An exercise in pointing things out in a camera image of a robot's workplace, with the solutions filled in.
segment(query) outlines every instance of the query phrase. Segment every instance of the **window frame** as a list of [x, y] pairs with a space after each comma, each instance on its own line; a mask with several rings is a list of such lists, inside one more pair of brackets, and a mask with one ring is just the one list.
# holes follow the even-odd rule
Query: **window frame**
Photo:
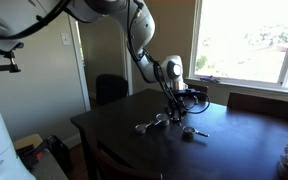
[[[194, 12], [194, 23], [193, 23], [193, 37], [192, 37], [192, 49], [191, 49], [191, 60], [190, 60], [190, 69], [189, 69], [189, 79], [199, 80], [203, 75], [195, 74], [195, 65], [197, 60], [197, 49], [198, 49], [198, 40], [199, 40], [199, 30], [201, 22], [201, 13], [203, 8], [203, 0], [196, 0], [195, 3], [195, 12]], [[253, 81], [253, 80], [240, 80], [233, 78], [223, 78], [219, 77], [221, 84], [242, 86], [242, 87], [251, 87], [256, 89], [272, 89], [272, 90], [287, 90], [286, 83], [288, 80], [288, 49], [285, 53], [284, 62], [281, 67], [281, 71], [276, 83], [262, 82], [262, 81]]]

